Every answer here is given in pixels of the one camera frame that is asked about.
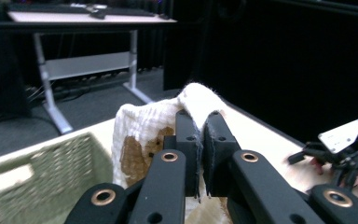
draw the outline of white cloth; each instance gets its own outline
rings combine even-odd
[[[185,109],[203,133],[208,116],[214,111],[224,116],[225,108],[217,94],[199,83],[186,85],[172,99],[142,106],[123,105],[117,112],[113,133],[114,183],[126,188],[145,177],[152,160],[150,153],[162,149],[164,135],[174,134],[176,112]],[[186,216],[197,205],[198,200],[186,198]]]

